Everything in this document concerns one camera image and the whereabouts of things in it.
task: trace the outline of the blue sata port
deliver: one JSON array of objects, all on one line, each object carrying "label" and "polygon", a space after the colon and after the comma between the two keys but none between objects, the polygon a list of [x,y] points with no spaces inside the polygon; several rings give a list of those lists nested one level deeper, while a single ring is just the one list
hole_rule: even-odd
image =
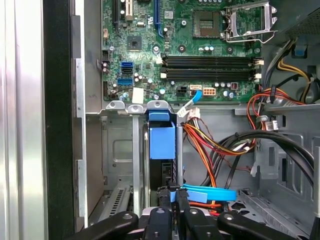
[{"label": "blue sata port", "polygon": [[133,68],[134,63],[132,61],[123,61],[121,62],[121,68]]},{"label": "blue sata port", "polygon": [[118,78],[116,80],[119,86],[121,85],[132,85],[133,84],[133,79],[132,78]]}]

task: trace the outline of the motherboard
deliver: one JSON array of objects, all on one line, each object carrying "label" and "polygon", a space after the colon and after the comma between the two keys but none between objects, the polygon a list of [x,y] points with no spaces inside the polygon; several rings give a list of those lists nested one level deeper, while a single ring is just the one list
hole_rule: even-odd
[{"label": "motherboard", "polygon": [[[102,0],[103,99],[247,102],[259,89],[259,41],[227,42],[229,6],[253,0]],[[262,10],[237,11],[239,34],[261,28]]]}]

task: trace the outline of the vent grille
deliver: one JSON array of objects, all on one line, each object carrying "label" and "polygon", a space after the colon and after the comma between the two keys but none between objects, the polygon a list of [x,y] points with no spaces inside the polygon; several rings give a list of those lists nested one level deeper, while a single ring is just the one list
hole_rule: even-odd
[{"label": "vent grille", "polygon": [[113,207],[111,209],[109,217],[111,217],[111,216],[113,216],[113,215],[115,215],[117,213],[117,210],[118,210],[118,207],[120,205],[121,198],[122,198],[123,194],[124,194],[124,190],[120,189],[118,194],[117,194],[117,196],[116,196],[116,199],[114,201],[114,205],[113,205]]},{"label": "vent grille", "polygon": [[320,35],[320,8],[286,32],[290,36]]}]

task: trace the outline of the ram slot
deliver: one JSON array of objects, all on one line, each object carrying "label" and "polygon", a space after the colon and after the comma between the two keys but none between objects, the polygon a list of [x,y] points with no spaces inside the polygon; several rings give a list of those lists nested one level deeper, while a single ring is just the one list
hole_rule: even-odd
[{"label": "ram slot", "polygon": [[247,57],[169,56],[163,58],[168,68],[251,68]]},{"label": "ram slot", "polygon": [[211,81],[246,82],[251,81],[253,72],[247,70],[210,70],[210,69],[170,69],[166,71],[167,81]]}]

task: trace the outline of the green circuit board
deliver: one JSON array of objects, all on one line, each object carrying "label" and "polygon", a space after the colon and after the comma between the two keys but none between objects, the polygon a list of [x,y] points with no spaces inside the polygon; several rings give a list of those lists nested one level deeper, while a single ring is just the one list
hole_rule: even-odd
[{"label": "green circuit board", "polygon": [[[108,60],[107,69],[102,71],[103,98],[105,101],[121,99],[132,101],[133,87],[144,89],[144,102],[154,99],[166,100],[170,103],[183,103],[192,97],[190,86],[214,88],[214,95],[201,98],[204,102],[247,102],[256,93],[257,80],[234,81],[202,79],[183,80],[161,78],[162,65],[157,60],[168,56],[216,56],[216,57],[260,57],[260,43],[227,43],[221,38],[225,21],[221,16],[225,7],[244,4],[248,0],[126,0],[132,2],[132,19],[121,15],[128,5],[117,3],[117,24],[114,23],[113,0],[102,0],[102,61]],[[156,20],[155,6],[159,6],[159,22]],[[203,15],[213,16],[202,19]],[[261,9],[239,11],[237,19],[238,33],[255,31],[261,28]],[[118,79],[127,78],[122,73],[122,62],[133,63],[133,71],[129,74],[132,84],[119,84]],[[230,89],[230,82],[237,87]],[[186,94],[177,94],[177,89]]]}]

